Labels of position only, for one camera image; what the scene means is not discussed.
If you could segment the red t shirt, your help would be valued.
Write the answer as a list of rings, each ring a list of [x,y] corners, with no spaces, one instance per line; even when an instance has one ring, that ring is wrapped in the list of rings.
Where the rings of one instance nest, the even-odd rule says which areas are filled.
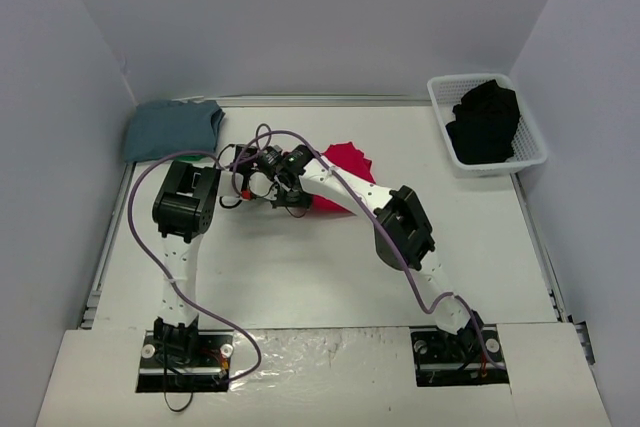
[[[337,167],[369,182],[375,182],[371,172],[372,161],[352,142],[331,144],[323,155]],[[319,213],[348,213],[348,210],[340,205],[317,195],[313,196],[312,209]]]

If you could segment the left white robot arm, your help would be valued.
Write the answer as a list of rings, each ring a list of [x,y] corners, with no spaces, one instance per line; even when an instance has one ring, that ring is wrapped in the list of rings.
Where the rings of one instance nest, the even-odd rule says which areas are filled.
[[[160,261],[163,290],[153,338],[179,365],[189,365],[200,356],[201,314],[234,330],[240,329],[196,302],[199,249],[212,223],[221,178],[219,167],[199,167],[175,160],[152,207],[152,220],[163,246]]]

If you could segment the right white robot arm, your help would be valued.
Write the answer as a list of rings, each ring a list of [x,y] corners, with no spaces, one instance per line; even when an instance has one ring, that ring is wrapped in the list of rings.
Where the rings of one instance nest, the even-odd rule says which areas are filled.
[[[413,189],[379,186],[305,145],[287,154],[268,147],[258,155],[256,167],[287,199],[319,196],[369,221],[378,257],[404,274],[420,310],[445,333],[446,353],[465,360],[478,350],[481,319],[444,272],[432,224]]]

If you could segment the green folded t shirt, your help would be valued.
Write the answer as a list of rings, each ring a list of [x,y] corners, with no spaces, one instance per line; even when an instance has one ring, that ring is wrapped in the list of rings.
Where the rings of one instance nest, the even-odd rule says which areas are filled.
[[[206,158],[207,157],[204,155],[182,155],[182,156],[176,157],[176,160],[183,161],[183,162],[199,162]]]

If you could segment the grey folded t shirt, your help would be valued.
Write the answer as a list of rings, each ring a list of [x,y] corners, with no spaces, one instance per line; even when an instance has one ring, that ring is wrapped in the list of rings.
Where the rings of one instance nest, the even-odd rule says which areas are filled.
[[[214,152],[224,117],[224,111],[213,100],[140,104],[128,124],[123,160],[146,162],[176,152]]]

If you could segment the white perforated plastic basket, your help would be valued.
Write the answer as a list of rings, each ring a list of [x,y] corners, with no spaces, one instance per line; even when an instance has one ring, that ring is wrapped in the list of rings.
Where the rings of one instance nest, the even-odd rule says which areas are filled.
[[[455,119],[453,108],[461,103],[463,95],[488,81],[495,81],[499,87],[515,91],[513,82],[506,75],[499,73],[445,75],[433,77],[427,83],[444,145],[457,177],[510,175],[540,165],[547,160],[547,148],[543,137],[526,103],[519,98],[519,95],[516,95],[516,100],[520,117],[511,142],[513,153],[501,162],[479,164],[464,163],[458,156],[446,125]]]

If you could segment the black t shirt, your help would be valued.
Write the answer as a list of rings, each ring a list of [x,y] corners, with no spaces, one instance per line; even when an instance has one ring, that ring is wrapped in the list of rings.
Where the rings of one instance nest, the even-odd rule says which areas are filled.
[[[514,155],[521,114],[513,90],[486,81],[465,93],[453,114],[446,131],[461,163],[502,163]]]

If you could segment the aluminium table frame rail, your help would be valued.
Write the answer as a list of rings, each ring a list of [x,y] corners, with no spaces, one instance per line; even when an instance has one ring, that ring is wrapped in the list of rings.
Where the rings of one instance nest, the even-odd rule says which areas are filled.
[[[432,106],[428,95],[398,94],[259,94],[174,98],[174,101],[201,103],[215,101],[222,108],[240,107],[375,107]]]

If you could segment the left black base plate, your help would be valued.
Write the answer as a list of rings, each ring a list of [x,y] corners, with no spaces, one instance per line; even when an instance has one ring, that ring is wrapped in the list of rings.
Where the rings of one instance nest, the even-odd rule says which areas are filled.
[[[160,340],[145,333],[139,359],[137,393],[220,393],[230,386],[233,355],[230,332],[204,331],[190,357],[164,351]]]

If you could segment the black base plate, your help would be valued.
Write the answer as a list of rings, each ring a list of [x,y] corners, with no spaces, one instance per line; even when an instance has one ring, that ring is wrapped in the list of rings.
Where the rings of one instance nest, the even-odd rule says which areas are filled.
[[[220,393],[230,386],[233,355],[230,332],[204,331],[190,357],[164,351],[160,340],[145,333],[139,359],[137,393]]]
[[[495,326],[483,329],[488,357],[478,344],[469,350],[435,327],[411,329],[414,372],[418,387],[469,387],[509,383],[509,374]]]

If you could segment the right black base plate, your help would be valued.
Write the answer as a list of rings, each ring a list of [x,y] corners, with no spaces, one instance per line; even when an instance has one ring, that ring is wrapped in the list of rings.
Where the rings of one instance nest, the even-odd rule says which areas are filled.
[[[435,327],[411,329],[414,372],[418,387],[469,387],[509,383],[509,374],[495,326],[483,329],[488,357],[478,344],[469,350]]]

